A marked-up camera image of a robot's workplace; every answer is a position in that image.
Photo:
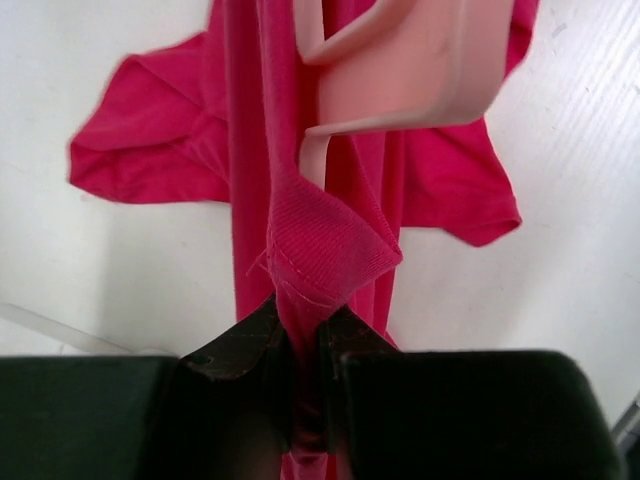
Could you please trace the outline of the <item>pink hanger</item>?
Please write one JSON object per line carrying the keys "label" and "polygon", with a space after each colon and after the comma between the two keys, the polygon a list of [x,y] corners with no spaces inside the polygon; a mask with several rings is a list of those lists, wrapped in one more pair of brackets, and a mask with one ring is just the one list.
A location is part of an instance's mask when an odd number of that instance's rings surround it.
{"label": "pink hanger", "polygon": [[467,124],[499,92],[511,1],[377,1],[331,36],[321,2],[293,6],[298,52],[319,70],[317,123],[299,152],[318,187],[331,137]]}

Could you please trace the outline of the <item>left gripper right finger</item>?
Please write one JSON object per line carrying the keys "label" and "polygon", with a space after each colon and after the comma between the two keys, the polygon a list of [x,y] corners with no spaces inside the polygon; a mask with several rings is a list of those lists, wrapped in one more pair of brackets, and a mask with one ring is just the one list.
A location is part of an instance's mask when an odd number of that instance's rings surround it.
{"label": "left gripper right finger", "polygon": [[318,330],[336,479],[623,479],[591,385],[548,350],[402,352],[350,309]]}

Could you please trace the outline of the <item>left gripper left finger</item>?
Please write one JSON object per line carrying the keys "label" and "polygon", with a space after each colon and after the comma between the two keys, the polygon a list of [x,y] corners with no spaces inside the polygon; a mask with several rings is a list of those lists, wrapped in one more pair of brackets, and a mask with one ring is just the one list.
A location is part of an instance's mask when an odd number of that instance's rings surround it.
{"label": "left gripper left finger", "polygon": [[172,356],[6,357],[5,479],[276,479],[290,353],[273,299]]}

